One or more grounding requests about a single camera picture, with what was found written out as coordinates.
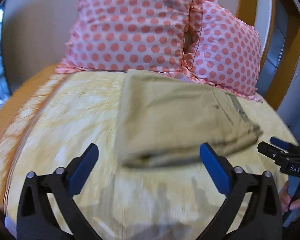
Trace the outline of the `person's right hand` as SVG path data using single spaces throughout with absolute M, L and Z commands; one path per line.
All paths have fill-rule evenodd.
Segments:
M 279 199 L 282 213 L 287 213 L 289 210 L 293 211 L 300 209 L 300 198 L 295 201 L 291 201 L 291 197 L 288 194 L 288 181 L 285 182 L 283 188 L 280 190 Z

